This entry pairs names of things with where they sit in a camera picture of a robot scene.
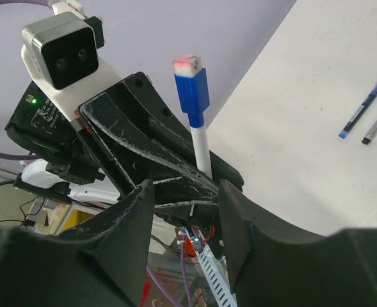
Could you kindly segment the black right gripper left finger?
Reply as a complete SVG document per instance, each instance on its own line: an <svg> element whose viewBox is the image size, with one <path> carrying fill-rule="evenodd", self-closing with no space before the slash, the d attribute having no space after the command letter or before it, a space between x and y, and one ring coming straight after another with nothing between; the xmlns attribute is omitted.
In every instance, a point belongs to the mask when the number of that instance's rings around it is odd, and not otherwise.
<svg viewBox="0 0 377 307"><path fill-rule="evenodd" d="M0 226L0 306L139 306L154 200L145 180L56 236Z"/></svg>

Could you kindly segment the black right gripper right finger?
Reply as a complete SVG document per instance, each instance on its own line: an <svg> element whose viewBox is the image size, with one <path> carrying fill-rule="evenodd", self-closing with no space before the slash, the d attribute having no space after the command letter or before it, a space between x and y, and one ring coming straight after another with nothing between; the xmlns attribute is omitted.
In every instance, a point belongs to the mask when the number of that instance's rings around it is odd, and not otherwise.
<svg viewBox="0 0 377 307"><path fill-rule="evenodd" d="M377 228L322 236L219 189L230 289L239 306L377 306Z"/></svg>

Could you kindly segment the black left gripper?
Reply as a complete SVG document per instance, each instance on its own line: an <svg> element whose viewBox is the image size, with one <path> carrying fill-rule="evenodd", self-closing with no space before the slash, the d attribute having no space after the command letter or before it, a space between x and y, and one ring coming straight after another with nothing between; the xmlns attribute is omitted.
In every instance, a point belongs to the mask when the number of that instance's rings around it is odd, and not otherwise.
<svg viewBox="0 0 377 307"><path fill-rule="evenodd" d="M121 195L151 181L154 212L172 224L216 224L220 181L243 187L240 173L214 153L212 177L197 169L190 132L143 72L84 102L76 114L84 125L81 142Z"/></svg>

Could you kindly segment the white pen blue tip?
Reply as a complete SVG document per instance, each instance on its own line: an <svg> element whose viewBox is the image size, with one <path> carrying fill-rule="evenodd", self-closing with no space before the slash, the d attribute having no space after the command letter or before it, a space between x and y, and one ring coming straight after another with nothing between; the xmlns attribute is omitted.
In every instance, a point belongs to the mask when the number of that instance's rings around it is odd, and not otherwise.
<svg viewBox="0 0 377 307"><path fill-rule="evenodd" d="M197 168L209 178L212 178L211 158L204 116L202 113L190 114L188 118Z"/></svg>

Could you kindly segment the blue pen cap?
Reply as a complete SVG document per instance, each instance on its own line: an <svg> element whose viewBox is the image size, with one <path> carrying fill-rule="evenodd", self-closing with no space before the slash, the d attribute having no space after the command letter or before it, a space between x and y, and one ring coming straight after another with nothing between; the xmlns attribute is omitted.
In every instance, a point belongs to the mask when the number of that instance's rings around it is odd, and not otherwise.
<svg viewBox="0 0 377 307"><path fill-rule="evenodd" d="M207 71L200 56L183 55L173 60L175 84L180 108L187 114L189 126L205 125L204 112L210 106Z"/></svg>

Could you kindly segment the blue capped pen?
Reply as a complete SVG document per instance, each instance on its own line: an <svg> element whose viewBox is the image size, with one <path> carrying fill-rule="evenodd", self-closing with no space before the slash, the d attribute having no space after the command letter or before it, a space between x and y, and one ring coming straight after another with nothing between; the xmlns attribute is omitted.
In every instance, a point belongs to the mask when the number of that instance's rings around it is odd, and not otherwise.
<svg viewBox="0 0 377 307"><path fill-rule="evenodd" d="M351 132L353 127L357 124L359 119L364 115L364 113L369 109L370 105L374 102L374 100L377 98L377 82L374 85L373 89L370 91L366 99L360 104L358 109L355 111L353 116L349 119L347 124L344 126L344 128L339 133L339 137L341 139L345 139L348 134Z"/></svg>

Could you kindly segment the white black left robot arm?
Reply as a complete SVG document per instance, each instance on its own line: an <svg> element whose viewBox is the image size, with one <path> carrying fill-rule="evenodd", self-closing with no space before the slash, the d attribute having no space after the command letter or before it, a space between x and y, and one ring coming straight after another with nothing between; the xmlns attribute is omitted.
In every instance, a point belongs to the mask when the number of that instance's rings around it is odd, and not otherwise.
<svg viewBox="0 0 377 307"><path fill-rule="evenodd" d="M195 164L190 133L148 77L130 75L78 107L75 128L31 83L6 125L8 137L34 153L15 187L54 201L117 203L144 180L155 213L171 224L215 224L218 186L241 189L240 173L216 154L213 175Z"/></svg>

